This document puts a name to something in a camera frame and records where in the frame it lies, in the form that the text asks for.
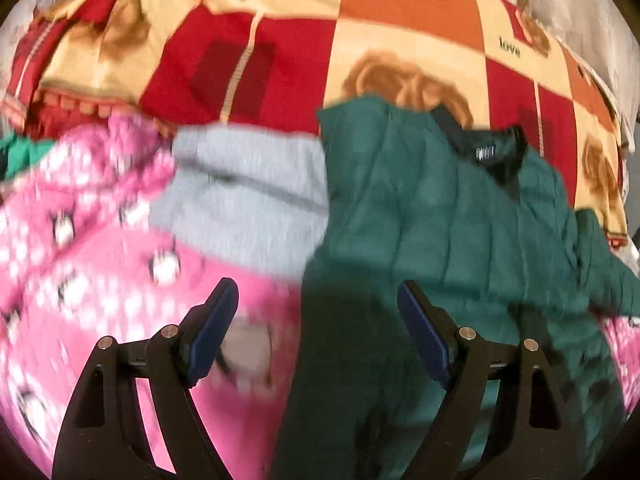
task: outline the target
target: bed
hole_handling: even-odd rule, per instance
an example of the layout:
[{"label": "bed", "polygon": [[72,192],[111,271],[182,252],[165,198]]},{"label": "bed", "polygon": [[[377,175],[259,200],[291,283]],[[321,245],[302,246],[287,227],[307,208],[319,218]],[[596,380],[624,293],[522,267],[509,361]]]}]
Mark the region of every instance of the bed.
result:
[{"label": "bed", "polygon": [[[561,175],[570,206],[593,209],[611,250],[625,251],[624,158],[634,150],[640,48],[611,0],[573,1],[58,0],[31,21],[36,0],[20,0],[0,30],[8,38],[0,110],[31,139],[57,140],[132,111],[165,137],[212,122],[317,136],[316,111],[354,98],[373,94],[417,112],[443,105],[462,128],[519,124]],[[85,354],[103,335],[88,323]],[[612,392],[620,382],[631,411],[640,397],[637,321],[606,319],[602,329],[616,380],[600,387]],[[13,345],[2,354],[2,416],[49,473],[73,381],[35,402],[36,392],[47,396],[36,377],[43,357]],[[60,352],[51,341],[43,348]],[[30,399],[11,407],[30,381]],[[28,406],[56,407],[37,438],[34,424],[24,427]],[[273,452],[273,428],[261,460]],[[590,463],[609,444],[591,438]],[[246,469],[227,453],[232,474],[263,478],[263,463]]]}]

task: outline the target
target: pink blanket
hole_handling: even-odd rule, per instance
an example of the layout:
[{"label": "pink blanket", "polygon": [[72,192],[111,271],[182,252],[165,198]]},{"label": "pink blanket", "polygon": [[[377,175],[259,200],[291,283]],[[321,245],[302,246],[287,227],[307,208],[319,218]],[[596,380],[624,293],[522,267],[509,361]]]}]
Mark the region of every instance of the pink blanket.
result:
[{"label": "pink blanket", "polygon": [[[0,212],[0,415],[48,475],[60,424],[97,339],[147,338],[179,322],[223,276],[238,283],[238,314],[214,367],[192,390],[235,478],[270,464],[300,338],[300,290],[206,259],[149,230],[149,201],[174,164],[140,118],[80,126],[17,183]],[[139,381],[146,431],[172,470]]]}]

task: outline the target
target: cream stripe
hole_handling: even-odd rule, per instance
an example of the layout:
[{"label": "cream stripe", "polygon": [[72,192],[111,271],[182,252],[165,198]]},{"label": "cream stripe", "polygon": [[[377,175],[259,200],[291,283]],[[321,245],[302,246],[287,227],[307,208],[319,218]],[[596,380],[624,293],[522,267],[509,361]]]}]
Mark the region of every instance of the cream stripe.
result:
[{"label": "cream stripe", "polygon": [[24,62],[24,66],[22,67],[22,73],[20,74],[20,80],[18,81],[18,86],[15,89],[15,95],[18,98],[20,97],[20,90],[22,89],[22,80],[24,79],[24,74],[27,72],[27,67],[31,62],[31,59],[33,59],[33,56],[35,56],[36,52],[44,42],[45,38],[49,35],[51,29],[53,28],[54,23],[56,22],[50,22],[49,25],[47,25],[47,28],[42,31],[42,34],[39,35],[38,39],[33,44],[33,48],[31,49],[29,55],[27,56],[26,61]]},{"label": "cream stripe", "polygon": [[540,145],[540,156],[545,156],[545,138],[542,135],[542,115],[540,114],[540,92],[538,90],[538,83],[533,83],[533,88],[536,91],[536,112],[538,114],[538,144]]},{"label": "cream stripe", "polygon": [[254,53],[255,46],[255,31],[258,28],[258,24],[262,19],[262,14],[256,14],[254,16],[254,20],[251,22],[251,30],[249,31],[249,41],[238,60],[238,64],[236,65],[236,69],[231,75],[231,79],[229,80],[229,84],[226,87],[226,95],[225,102],[222,105],[222,110],[220,110],[220,122],[223,124],[227,124],[229,122],[229,115],[231,115],[231,107],[234,103],[234,97],[236,96],[236,91],[238,90],[238,85],[240,84],[240,79],[242,78],[242,74],[244,73],[244,69],[246,68],[246,64],[249,62],[249,58],[251,54]]}]

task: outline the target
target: patchwork blanket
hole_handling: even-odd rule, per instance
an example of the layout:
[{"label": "patchwork blanket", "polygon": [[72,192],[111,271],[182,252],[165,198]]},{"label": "patchwork blanket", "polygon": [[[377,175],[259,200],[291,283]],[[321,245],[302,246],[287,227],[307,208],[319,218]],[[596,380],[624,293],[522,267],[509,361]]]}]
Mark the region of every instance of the patchwork blanket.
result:
[{"label": "patchwork blanket", "polygon": [[323,105],[444,104],[463,126],[523,127],[626,243],[620,128],[587,71],[505,0],[63,0],[15,56],[2,111],[31,136],[135,107],[166,132],[235,121],[318,133]]},{"label": "patchwork blanket", "polygon": [[[0,212],[0,416],[48,475],[98,338],[150,337],[225,276],[238,283],[240,303],[222,345],[224,365],[192,395],[235,478],[264,478],[271,462],[298,348],[300,290],[150,230],[150,200],[173,175],[155,129],[112,115],[108,128],[79,126],[63,137],[14,181]],[[148,383],[138,391],[156,463],[171,470]]]},{"label": "patchwork blanket", "polygon": [[[459,326],[497,342],[540,343],[585,469],[625,420],[590,305],[606,316],[636,315],[640,282],[610,254],[593,212],[569,208],[561,177],[537,153],[526,149],[518,161],[509,130],[463,131],[436,122],[437,111],[362,98],[319,114],[330,217],[303,280],[302,339],[274,480],[402,475],[444,396],[398,314],[407,278]],[[454,149],[452,139],[476,148]],[[511,162],[484,167],[492,159]],[[467,465],[484,448],[495,384],[488,392]]]}]

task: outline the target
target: quilted jacket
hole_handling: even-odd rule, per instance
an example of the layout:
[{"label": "quilted jacket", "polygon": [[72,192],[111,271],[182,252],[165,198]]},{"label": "quilted jacket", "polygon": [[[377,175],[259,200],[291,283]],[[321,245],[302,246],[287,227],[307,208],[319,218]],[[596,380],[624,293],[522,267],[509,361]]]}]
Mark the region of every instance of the quilted jacket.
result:
[{"label": "quilted jacket", "polygon": [[[540,343],[590,468],[625,419],[594,305],[640,312],[640,282],[610,254],[594,213],[572,211],[562,177],[517,128],[463,132],[446,110],[376,97],[319,117],[330,219],[305,271],[271,478],[402,475],[444,397],[398,314],[405,279],[487,340]],[[482,453],[496,394],[490,383],[467,465]]]}]

